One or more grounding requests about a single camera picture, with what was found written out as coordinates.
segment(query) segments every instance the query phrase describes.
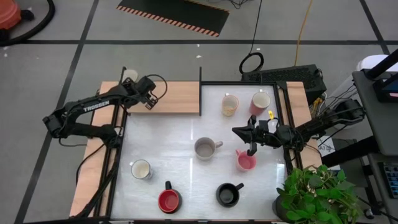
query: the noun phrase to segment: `plant pot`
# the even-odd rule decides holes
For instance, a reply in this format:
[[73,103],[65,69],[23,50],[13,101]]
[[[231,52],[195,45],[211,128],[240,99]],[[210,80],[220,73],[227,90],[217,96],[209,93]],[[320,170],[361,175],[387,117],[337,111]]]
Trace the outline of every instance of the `plant pot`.
[[289,220],[286,216],[288,210],[282,206],[281,196],[278,196],[272,203],[272,210],[274,211],[275,215],[277,215],[283,222],[294,223],[292,220]]

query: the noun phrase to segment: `gray mug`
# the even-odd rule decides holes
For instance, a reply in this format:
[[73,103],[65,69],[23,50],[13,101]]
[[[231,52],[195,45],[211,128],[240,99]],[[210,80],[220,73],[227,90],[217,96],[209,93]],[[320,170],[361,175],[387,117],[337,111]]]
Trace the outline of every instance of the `gray mug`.
[[195,142],[195,154],[197,158],[207,161],[214,156],[216,148],[222,145],[222,141],[214,142],[210,138],[203,137]]

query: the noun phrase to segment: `black hose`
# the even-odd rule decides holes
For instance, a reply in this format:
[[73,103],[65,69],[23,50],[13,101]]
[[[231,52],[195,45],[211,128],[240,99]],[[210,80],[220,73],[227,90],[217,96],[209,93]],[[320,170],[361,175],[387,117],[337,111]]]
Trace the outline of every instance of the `black hose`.
[[50,23],[50,21],[52,20],[52,18],[54,17],[54,14],[55,14],[54,2],[52,0],[47,0],[47,3],[49,4],[49,12],[44,17],[44,19],[39,24],[37,24],[37,26],[35,26],[33,29],[26,32],[25,34],[22,34],[13,39],[9,39],[9,40],[0,42],[0,47],[10,46],[10,45],[14,45],[14,44],[20,44],[21,42],[33,37],[38,32],[40,32],[42,29],[44,29],[44,27],[46,27]]

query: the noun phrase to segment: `black floor line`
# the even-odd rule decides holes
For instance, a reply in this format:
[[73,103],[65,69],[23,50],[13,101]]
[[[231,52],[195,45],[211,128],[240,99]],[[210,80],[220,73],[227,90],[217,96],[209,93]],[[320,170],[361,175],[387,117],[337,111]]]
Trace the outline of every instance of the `black floor line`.
[[377,40],[379,41],[379,44],[381,46],[381,50],[383,51],[384,54],[389,55],[390,51],[388,50],[387,44],[383,39],[383,36],[380,33],[379,28],[376,25],[376,21],[373,19],[373,16],[371,14],[371,11],[369,10],[368,5],[366,4],[365,0],[359,0],[363,11],[365,12],[366,17],[368,18],[369,23],[371,24],[371,27],[373,29],[374,35],[376,35]]
[[[85,40],[96,45],[251,44],[252,40]],[[80,40],[27,40],[24,44],[79,44]],[[262,45],[296,45],[297,40],[255,40]],[[378,45],[378,40],[301,40],[300,45]]]
[[[97,5],[98,5],[98,1],[99,0],[94,0],[93,5],[91,7],[90,13],[88,15],[88,18],[87,18],[87,21],[85,24],[85,28],[83,29],[83,33],[81,34],[78,47],[76,49],[75,55],[73,57],[71,65],[70,65],[68,75],[65,79],[65,83],[63,84],[63,88],[62,88],[60,97],[58,99],[57,108],[63,106],[63,104],[65,103],[65,99],[67,97],[67,93],[68,93],[70,84],[72,82],[73,75],[76,70],[76,66],[78,64],[78,61],[79,61],[79,58],[81,55],[81,51],[83,50],[84,40],[87,38],[88,30],[90,29],[91,22],[93,21],[93,17],[94,17],[94,13],[95,13]],[[22,199],[22,203],[19,207],[17,217],[14,222],[15,224],[23,223],[25,220],[25,216],[26,216],[27,210],[29,208],[30,201],[32,200],[32,196],[35,191],[37,182],[39,180],[40,173],[43,169],[43,165],[45,162],[45,158],[47,157],[47,153],[49,151],[51,141],[52,141],[52,137],[51,137],[50,133],[47,132],[44,142],[43,142],[43,145],[42,145],[42,148],[39,153],[39,158],[36,161],[36,165],[34,167],[32,176],[30,177],[30,181],[26,188],[24,198]]]

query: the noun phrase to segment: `mug handle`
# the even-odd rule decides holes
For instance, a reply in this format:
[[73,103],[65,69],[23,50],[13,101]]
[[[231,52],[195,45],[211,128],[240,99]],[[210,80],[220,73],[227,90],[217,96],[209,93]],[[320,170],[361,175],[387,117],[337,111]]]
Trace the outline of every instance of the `mug handle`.
[[166,181],[166,190],[172,189],[172,183],[170,181]]
[[219,141],[219,142],[215,143],[215,146],[216,146],[216,148],[218,148],[218,147],[222,146],[223,144],[224,143],[222,141]]
[[244,187],[244,184],[243,183],[240,183],[240,184],[238,184],[237,186],[235,186],[236,187],[236,190],[239,190],[239,189],[241,189],[242,187]]

